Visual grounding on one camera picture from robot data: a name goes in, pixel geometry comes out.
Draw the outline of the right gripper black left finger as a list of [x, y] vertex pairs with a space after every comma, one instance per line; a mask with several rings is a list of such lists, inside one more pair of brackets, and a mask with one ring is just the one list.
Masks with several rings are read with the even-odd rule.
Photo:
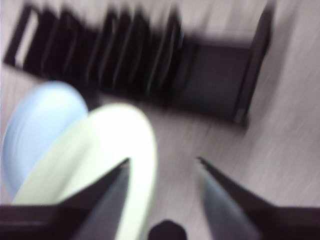
[[59, 203], [11, 204], [0, 208], [2, 240], [69, 240], [116, 180], [129, 168], [126, 158], [94, 183]]

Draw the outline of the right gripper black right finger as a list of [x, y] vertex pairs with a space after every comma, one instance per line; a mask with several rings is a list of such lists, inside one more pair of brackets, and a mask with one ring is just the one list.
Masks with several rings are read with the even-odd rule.
[[197, 158], [200, 202], [215, 240], [318, 240], [318, 207], [278, 206]]

